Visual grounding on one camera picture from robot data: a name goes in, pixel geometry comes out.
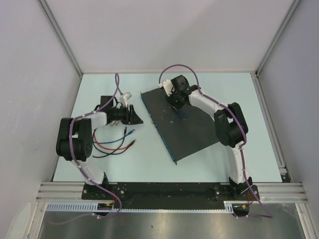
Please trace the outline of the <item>dark network switch box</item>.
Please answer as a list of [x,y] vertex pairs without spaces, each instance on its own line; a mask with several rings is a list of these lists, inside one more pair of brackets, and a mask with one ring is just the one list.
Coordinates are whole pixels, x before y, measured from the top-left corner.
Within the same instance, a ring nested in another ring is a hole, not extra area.
[[141,99],[174,163],[219,142],[211,116],[190,105],[175,110],[165,92],[154,89]]

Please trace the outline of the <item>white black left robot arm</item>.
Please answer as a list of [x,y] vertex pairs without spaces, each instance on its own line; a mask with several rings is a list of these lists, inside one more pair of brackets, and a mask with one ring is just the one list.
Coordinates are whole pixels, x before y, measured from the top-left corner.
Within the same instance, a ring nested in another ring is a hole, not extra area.
[[93,114],[81,119],[62,118],[56,142],[56,153],[66,161],[72,162],[78,169],[84,171],[85,185],[83,200],[110,199],[112,187],[107,175],[96,165],[96,159],[110,155],[120,155],[135,144],[135,140],[123,147],[125,138],[129,135],[124,129],[121,144],[117,148],[105,148],[98,142],[95,132],[115,121],[123,125],[143,124],[143,120],[135,112],[134,106],[127,100],[130,93],[121,95],[119,99],[113,96],[101,96],[100,103],[94,108]]

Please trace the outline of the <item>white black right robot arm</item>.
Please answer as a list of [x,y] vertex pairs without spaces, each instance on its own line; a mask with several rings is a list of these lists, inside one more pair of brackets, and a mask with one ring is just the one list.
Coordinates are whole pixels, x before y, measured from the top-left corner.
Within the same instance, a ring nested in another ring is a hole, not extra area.
[[230,164],[230,195],[241,200],[248,194],[251,178],[246,169],[244,146],[247,143],[248,126],[238,103],[224,104],[205,94],[198,84],[190,85],[186,77],[177,76],[159,83],[165,91],[165,99],[175,110],[185,104],[207,113],[214,121],[219,142],[226,146]]

